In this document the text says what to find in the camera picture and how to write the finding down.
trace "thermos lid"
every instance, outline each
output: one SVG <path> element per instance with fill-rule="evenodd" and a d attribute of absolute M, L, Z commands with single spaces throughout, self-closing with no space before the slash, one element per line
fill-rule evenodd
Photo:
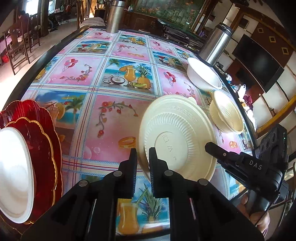
<path fill-rule="evenodd" d="M 125 1 L 113 0 L 112 6 L 124 7 Z"/>
<path fill-rule="evenodd" d="M 226 33 L 228 36 L 232 36 L 233 31 L 230 27 L 228 27 L 225 23 L 219 23 L 216 28 L 220 29 L 224 33 Z"/>

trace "white plate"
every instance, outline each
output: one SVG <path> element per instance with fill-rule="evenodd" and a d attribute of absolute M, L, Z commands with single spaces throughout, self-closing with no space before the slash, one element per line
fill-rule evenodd
<path fill-rule="evenodd" d="M 144 113 L 137 143 L 139 164 L 150 180 L 148 153 L 155 147 L 157 157 L 184 178 L 210 180 L 217 159 L 206 153 L 205 144 L 216 143 L 213 126 L 194 98 L 165 95 Z"/>
<path fill-rule="evenodd" d="M 33 167 L 22 134 L 13 127 L 0 130 L 0 210 L 15 223 L 31 215 L 34 200 Z"/>

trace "palm tree print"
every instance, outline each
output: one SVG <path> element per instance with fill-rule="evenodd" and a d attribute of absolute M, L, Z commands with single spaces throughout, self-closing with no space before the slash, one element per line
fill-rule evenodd
<path fill-rule="evenodd" d="M 73 123 L 75 123 L 76 122 L 76 120 L 75 120 L 76 113 L 82 107 L 84 95 L 80 95 L 79 97 L 72 96 L 72 98 L 73 99 L 71 101 L 69 101 L 69 103 L 66 106 L 66 111 L 73 109 Z"/>
<path fill-rule="evenodd" d="M 119 67 L 119 61 L 117 59 L 110 59 L 109 60 L 109 64 L 107 65 L 106 68 L 108 68 L 109 66 L 111 66 L 112 64 L 116 64 L 117 67 Z"/>

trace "finger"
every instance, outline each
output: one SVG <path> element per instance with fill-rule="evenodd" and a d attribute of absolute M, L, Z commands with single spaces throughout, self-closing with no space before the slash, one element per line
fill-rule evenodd
<path fill-rule="evenodd" d="M 248 194 L 245 193 L 241 198 L 241 204 L 245 205 L 248 202 Z"/>
<path fill-rule="evenodd" d="M 243 204 L 238 204 L 237 205 L 237 209 L 247 218 L 250 219 L 250 216 L 246 210 L 246 207 Z"/>
<path fill-rule="evenodd" d="M 264 212 L 258 212 L 258 213 L 253 213 L 250 216 L 250 221 L 255 224 L 260 218 L 261 216 L 264 214 Z M 267 229 L 267 227 L 269 226 L 270 223 L 270 217 L 269 217 L 269 213 L 266 212 L 263 217 L 258 221 L 257 223 L 257 228 L 260 230 L 261 233 L 264 232 L 265 229 Z"/>

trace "television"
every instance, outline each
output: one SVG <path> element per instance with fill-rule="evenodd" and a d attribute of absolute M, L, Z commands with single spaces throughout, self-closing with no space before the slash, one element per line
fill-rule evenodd
<path fill-rule="evenodd" d="M 269 52 L 245 34 L 232 54 L 251 72 L 265 92 L 284 71 Z"/>

